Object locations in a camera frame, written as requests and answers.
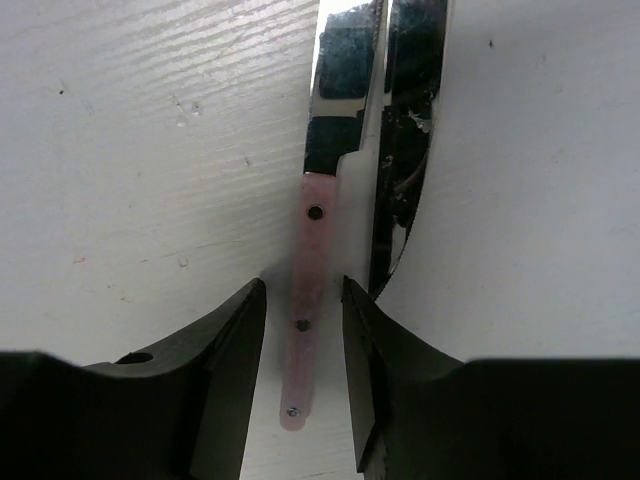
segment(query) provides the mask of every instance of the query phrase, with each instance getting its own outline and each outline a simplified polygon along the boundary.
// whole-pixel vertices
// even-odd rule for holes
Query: pink handle
[[[332,175],[306,173],[302,177],[289,345],[280,404],[280,424],[290,431],[300,430],[311,411],[313,361],[337,191],[338,181]]]

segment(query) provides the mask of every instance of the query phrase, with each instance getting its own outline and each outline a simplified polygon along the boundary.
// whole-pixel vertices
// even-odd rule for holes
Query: knife
[[[313,364],[333,236],[338,163],[360,149],[383,0],[321,0],[280,423],[300,430],[311,411]]]

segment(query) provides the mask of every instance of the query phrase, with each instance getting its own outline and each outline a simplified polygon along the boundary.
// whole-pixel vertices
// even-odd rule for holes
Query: dark spot
[[[307,332],[311,329],[311,322],[309,320],[298,320],[296,322],[296,330],[299,332]]]
[[[129,355],[125,355],[116,363],[118,365],[131,365],[133,363],[146,363],[153,360],[153,355],[147,352],[133,352]]]
[[[307,210],[307,215],[311,220],[320,220],[324,217],[324,210],[319,205],[314,205]]]

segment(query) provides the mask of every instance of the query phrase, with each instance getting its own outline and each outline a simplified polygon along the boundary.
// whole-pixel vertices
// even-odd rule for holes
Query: black robotic claw
[[[366,480],[640,478],[639,361],[463,364],[387,317],[350,279],[343,312]]]
[[[0,354],[0,476],[237,480],[265,314],[254,280],[114,364]]]

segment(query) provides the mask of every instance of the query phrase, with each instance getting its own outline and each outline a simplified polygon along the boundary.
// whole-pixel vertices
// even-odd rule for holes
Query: white surface
[[[457,2],[392,317],[461,359],[638,354],[638,25],[635,0]]]
[[[297,434],[277,419],[317,1],[4,3],[0,348],[113,360],[262,274],[242,478],[358,478],[337,290],[368,258],[371,150],[341,169],[314,414]],[[637,351],[636,4],[456,2],[427,188],[383,299],[448,353]]]

